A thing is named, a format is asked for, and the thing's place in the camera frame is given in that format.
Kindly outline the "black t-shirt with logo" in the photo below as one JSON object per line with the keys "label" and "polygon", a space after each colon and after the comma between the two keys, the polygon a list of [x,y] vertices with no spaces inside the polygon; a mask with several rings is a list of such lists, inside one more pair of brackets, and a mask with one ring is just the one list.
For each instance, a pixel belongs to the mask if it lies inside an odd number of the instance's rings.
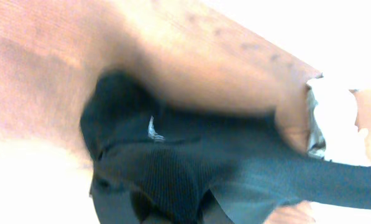
{"label": "black t-shirt with logo", "polygon": [[371,167],[294,151],[274,117],[165,106],[126,72],[106,72],[80,119],[93,160],[90,194],[103,224],[263,223],[304,200],[371,210]]}

